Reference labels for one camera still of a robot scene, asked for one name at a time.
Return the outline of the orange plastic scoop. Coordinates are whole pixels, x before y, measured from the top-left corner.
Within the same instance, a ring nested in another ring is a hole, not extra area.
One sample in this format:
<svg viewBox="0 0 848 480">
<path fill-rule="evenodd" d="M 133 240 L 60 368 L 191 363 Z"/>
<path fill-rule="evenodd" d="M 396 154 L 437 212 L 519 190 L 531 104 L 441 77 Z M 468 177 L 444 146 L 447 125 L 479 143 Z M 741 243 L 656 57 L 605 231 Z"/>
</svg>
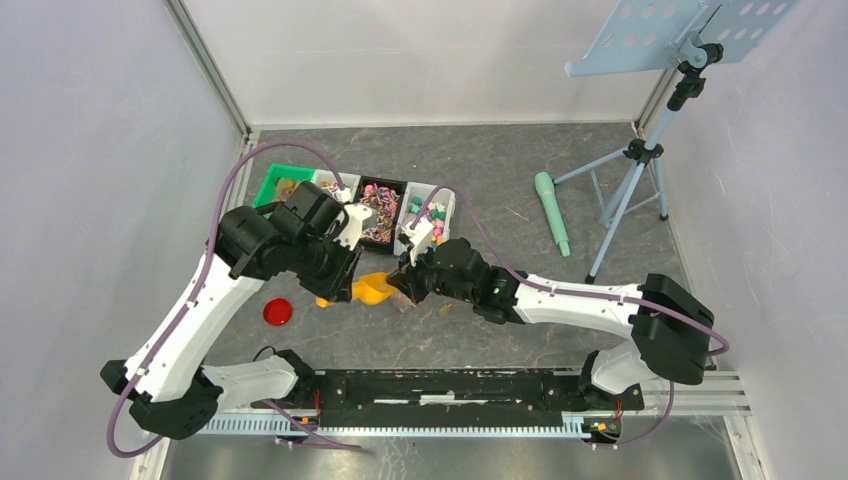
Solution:
<svg viewBox="0 0 848 480">
<path fill-rule="evenodd" d="M 331 287 L 331 292 L 336 296 L 349 293 L 350 301 L 359 301 L 370 306 L 378 305 L 398 292 L 387 282 L 387 279 L 387 272 L 362 275 L 356 280 L 343 278 Z"/>
</svg>

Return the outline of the clear plastic jar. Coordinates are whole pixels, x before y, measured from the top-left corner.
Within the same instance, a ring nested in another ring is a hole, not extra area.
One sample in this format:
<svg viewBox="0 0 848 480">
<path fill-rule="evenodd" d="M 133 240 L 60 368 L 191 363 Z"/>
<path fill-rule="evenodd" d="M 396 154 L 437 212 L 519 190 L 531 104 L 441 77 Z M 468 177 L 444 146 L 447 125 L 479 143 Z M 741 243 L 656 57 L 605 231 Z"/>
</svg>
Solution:
<svg viewBox="0 0 848 480">
<path fill-rule="evenodd" d="M 415 303 L 401 293 L 391 297 L 391 303 L 400 313 L 406 313 L 416 307 Z"/>
</svg>

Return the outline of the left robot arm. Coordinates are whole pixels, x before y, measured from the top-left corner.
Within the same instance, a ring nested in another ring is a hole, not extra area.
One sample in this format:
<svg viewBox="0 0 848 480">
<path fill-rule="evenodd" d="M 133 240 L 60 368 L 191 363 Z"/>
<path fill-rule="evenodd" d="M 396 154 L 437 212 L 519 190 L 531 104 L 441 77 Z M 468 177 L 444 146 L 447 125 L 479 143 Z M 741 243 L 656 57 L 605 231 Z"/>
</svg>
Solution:
<svg viewBox="0 0 848 480">
<path fill-rule="evenodd" d="M 130 403 L 141 429 L 173 440 L 194 435 L 219 411 L 277 399 L 306 405 L 311 371 L 289 354 L 224 367 L 203 360 L 234 314 L 278 274 L 294 274 L 329 302 L 351 301 L 359 239 L 372 214 L 311 182 L 284 202 L 227 212 L 213 251 L 201 257 L 169 315 L 133 356 L 104 365 L 104 383 Z"/>
</svg>

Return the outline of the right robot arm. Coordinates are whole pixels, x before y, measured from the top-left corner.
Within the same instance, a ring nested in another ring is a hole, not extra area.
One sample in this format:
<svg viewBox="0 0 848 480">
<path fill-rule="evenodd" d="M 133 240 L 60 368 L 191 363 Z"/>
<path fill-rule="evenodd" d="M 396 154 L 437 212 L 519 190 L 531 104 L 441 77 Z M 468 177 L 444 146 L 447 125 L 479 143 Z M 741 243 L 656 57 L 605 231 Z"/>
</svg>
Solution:
<svg viewBox="0 0 848 480">
<path fill-rule="evenodd" d="M 459 238 L 403 254 L 387 282 L 414 304 L 431 294 L 448 297 L 495 324 L 560 324 L 622 338 L 584 363 L 577 392 L 591 408 L 646 380 L 699 385 L 704 378 L 714 316 L 666 275 L 614 286 L 557 282 L 491 265 Z"/>
</svg>

